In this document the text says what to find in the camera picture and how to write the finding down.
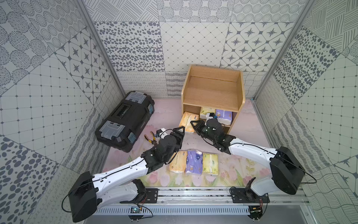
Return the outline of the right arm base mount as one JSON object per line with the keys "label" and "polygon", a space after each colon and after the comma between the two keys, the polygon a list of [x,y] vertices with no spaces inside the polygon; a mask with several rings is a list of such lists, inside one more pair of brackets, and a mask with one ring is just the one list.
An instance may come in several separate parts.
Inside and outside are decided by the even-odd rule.
{"label": "right arm base mount", "polygon": [[258,196],[250,189],[231,187],[229,189],[233,203],[269,203],[268,195]]}

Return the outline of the orange tissue pack shelf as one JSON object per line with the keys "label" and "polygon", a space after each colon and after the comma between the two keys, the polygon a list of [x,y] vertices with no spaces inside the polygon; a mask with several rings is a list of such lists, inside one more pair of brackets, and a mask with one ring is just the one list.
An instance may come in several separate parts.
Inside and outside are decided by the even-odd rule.
{"label": "orange tissue pack shelf", "polygon": [[194,114],[194,113],[190,113],[190,112],[184,112],[183,116],[181,118],[180,126],[184,126],[185,127],[185,132],[186,133],[191,133],[191,124],[190,121],[192,120],[199,120],[199,115],[198,114]]}
{"label": "orange tissue pack shelf", "polygon": [[173,173],[184,173],[186,169],[186,159],[187,151],[179,151],[169,164],[169,170]]}

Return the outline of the orange tissue pack top shelf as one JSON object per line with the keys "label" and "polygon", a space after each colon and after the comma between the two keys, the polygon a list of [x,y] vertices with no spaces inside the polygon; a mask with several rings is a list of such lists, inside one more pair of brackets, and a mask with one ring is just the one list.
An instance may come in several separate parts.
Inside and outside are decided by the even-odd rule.
{"label": "orange tissue pack top shelf", "polygon": [[169,170],[173,173],[184,173],[186,169],[186,159],[187,151],[179,151],[169,164]]}

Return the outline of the yellow-green tissue pack top shelf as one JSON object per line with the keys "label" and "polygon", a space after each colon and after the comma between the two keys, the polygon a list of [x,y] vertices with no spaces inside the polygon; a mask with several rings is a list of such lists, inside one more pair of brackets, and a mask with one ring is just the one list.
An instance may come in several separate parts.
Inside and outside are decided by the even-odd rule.
{"label": "yellow-green tissue pack top shelf", "polygon": [[203,173],[208,175],[219,174],[219,157],[217,154],[203,154]]}

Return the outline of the purple tissue pack top shelf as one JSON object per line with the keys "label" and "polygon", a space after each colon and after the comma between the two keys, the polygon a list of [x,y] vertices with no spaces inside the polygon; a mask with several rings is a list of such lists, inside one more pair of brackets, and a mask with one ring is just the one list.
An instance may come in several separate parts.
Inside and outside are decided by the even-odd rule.
{"label": "purple tissue pack top shelf", "polygon": [[202,170],[203,170],[203,153],[195,149],[188,150],[185,173],[201,175]]}

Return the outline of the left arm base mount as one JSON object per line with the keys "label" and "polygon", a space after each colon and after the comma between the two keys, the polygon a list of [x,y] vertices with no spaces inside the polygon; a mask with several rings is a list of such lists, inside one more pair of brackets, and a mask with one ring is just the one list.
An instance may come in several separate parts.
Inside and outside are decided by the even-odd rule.
{"label": "left arm base mount", "polygon": [[149,188],[144,191],[139,191],[138,195],[131,201],[133,204],[146,204],[146,203],[157,203],[158,201],[158,189]]}

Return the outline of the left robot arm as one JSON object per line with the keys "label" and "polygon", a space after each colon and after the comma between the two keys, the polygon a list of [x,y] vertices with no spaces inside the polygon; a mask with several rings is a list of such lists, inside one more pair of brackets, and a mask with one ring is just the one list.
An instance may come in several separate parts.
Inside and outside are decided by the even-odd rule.
{"label": "left robot arm", "polygon": [[162,131],[158,144],[130,163],[95,175],[82,173],[66,196],[72,221],[81,222],[113,203],[139,205],[145,201],[147,190],[140,177],[168,165],[181,149],[184,136],[184,127],[174,128],[170,134]]}

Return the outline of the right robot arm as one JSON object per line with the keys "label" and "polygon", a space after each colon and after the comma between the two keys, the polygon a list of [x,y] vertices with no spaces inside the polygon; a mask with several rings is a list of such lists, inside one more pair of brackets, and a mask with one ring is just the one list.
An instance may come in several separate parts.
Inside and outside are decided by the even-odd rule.
{"label": "right robot arm", "polygon": [[198,136],[223,157],[249,159],[268,170],[264,177],[252,177],[248,181],[245,190],[249,194],[263,196],[281,191],[294,195],[300,186],[318,182],[287,147],[267,148],[248,143],[225,133],[217,119],[192,121],[190,124]]}

